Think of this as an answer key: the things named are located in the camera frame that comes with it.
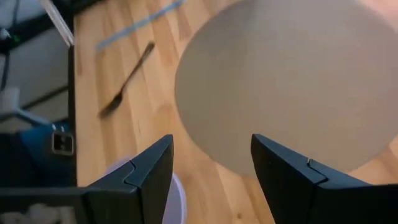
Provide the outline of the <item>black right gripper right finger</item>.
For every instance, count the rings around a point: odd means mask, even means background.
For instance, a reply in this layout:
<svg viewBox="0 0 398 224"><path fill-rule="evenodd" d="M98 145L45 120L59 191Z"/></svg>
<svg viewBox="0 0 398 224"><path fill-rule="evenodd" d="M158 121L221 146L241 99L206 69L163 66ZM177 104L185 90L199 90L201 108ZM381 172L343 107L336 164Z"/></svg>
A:
<svg viewBox="0 0 398 224"><path fill-rule="evenodd" d="M275 224L398 224L398 184L363 182L261 134L251 156Z"/></svg>

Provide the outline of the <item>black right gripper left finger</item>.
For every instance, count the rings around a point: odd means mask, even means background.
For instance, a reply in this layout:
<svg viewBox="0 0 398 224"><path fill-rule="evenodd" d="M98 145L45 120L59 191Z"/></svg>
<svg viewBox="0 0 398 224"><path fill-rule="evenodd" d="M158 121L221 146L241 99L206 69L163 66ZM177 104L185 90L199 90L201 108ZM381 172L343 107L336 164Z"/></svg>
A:
<svg viewBox="0 0 398 224"><path fill-rule="evenodd" d="M86 187L0 190L0 224L161 224L172 179L167 134Z"/></svg>

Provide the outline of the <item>black spoon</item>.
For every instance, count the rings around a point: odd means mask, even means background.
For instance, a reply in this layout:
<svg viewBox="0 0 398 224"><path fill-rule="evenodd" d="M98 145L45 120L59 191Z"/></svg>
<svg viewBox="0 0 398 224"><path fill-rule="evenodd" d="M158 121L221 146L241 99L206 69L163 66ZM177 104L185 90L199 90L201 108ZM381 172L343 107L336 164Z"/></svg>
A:
<svg viewBox="0 0 398 224"><path fill-rule="evenodd" d="M105 119L108 117L110 114L112 114L121 104L123 100L123 93L127 88L128 83L130 80L133 78L133 76L137 73L137 71L142 67L143 63L147 60L153 49L155 48L155 42L151 41L147 44L145 50L143 51L141 57L137 61L135 67L129 74L129 76L126 78L124 83L122 84L121 88L119 91L115 94L113 99L103 108L100 110L98 113L98 116L100 119Z"/></svg>

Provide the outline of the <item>round grey placemat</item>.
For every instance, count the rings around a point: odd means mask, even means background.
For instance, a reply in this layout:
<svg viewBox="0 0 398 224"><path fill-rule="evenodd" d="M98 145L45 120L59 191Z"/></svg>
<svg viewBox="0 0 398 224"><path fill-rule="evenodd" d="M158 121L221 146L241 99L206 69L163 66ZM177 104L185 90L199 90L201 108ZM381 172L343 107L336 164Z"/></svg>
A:
<svg viewBox="0 0 398 224"><path fill-rule="evenodd" d="M242 0L194 34L175 97L233 172L254 176L253 134L351 171L398 135L398 32L357 0Z"/></svg>

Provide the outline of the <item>blue tape strip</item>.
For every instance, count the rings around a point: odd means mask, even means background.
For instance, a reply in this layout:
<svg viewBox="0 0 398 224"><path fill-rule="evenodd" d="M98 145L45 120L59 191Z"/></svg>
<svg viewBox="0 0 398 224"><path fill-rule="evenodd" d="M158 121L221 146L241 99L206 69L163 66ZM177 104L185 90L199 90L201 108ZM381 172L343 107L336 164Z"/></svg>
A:
<svg viewBox="0 0 398 224"><path fill-rule="evenodd" d="M123 30L113 34L112 36L108 37L107 39L102 40L96 45L96 50L101 50L113 42L117 41L118 39L128 36L130 33L135 32L136 30L154 22L155 20L159 19L160 17L166 15L166 13L175 10L176 8L180 7L183 3L187 0L177 0L165 6L164 8L158 10L157 12L146 16L145 18L132 23L131 25L125 27Z"/></svg>

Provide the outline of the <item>black aluminium table frame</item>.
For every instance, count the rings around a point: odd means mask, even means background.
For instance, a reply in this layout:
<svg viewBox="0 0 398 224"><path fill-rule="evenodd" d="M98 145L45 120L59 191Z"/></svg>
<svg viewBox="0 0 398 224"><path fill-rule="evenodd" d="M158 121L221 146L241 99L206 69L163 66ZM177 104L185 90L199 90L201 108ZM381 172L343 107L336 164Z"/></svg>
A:
<svg viewBox="0 0 398 224"><path fill-rule="evenodd" d="M73 137L74 155L72 157L74 186L78 185L77 180L77 146L76 146L76 116L75 116L75 47L68 48L68 126Z"/></svg>

